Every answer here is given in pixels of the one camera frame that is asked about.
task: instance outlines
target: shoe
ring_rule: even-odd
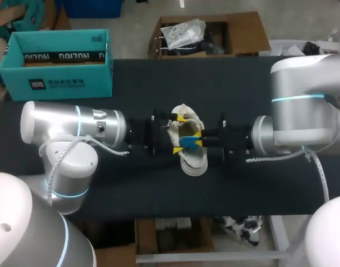
[[[192,108],[185,104],[175,107],[171,113],[177,113],[187,120],[187,122],[169,121],[167,132],[170,135],[174,147],[180,146],[179,138],[183,136],[193,136],[197,132],[204,130],[203,122],[198,118]],[[196,150],[181,150],[180,162],[182,170],[190,176],[200,176],[208,168],[207,149],[199,147]]]
[[[233,219],[232,217],[216,217],[215,223],[221,225],[224,231],[236,239],[243,239],[250,245],[259,245],[259,230],[262,227],[262,216],[247,216]]]

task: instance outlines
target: white shoe on floor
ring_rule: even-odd
[[[204,130],[203,122],[198,118],[192,108],[185,104],[175,107],[171,113],[177,113],[187,122],[169,121],[168,133],[175,147],[180,146],[179,138],[192,136]],[[200,147],[193,151],[181,150],[179,152],[182,170],[190,176],[200,176],[208,168],[207,149]]]

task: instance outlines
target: teal cardboard box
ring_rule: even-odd
[[[13,32],[0,74],[14,101],[111,97],[109,44],[106,29]],[[25,62],[49,65],[24,67]]]
[[[43,0],[3,0],[0,9],[25,4],[26,13],[22,20],[12,21],[0,26],[0,37],[9,41],[13,32],[38,31],[45,15]]]

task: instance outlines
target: blue container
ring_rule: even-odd
[[[45,4],[43,0],[4,0],[1,9],[24,3],[27,10],[20,21],[13,21],[0,26],[0,37],[9,41],[13,32],[38,31],[43,16],[45,15]]]
[[[122,0],[63,0],[69,18],[118,18]]]
[[[14,101],[111,97],[113,59],[109,44],[107,29],[14,32],[0,74]],[[25,60],[51,61],[53,57],[88,61],[87,55],[97,55],[104,64],[23,66]]]

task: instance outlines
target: black table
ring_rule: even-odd
[[[171,111],[186,103],[215,127],[219,114],[230,123],[252,123],[270,114],[270,68],[280,57],[188,60],[115,60],[112,98],[64,102],[121,110],[146,117],[153,108]],[[0,108],[0,172],[43,173],[37,148],[22,142],[22,102]],[[75,219],[125,220],[202,215],[312,214],[323,204],[313,163],[303,157],[231,164],[224,171],[220,149],[208,149],[200,177],[183,173],[179,157],[116,157],[99,151],[88,196]],[[331,197],[340,195],[340,156],[321,156]]]

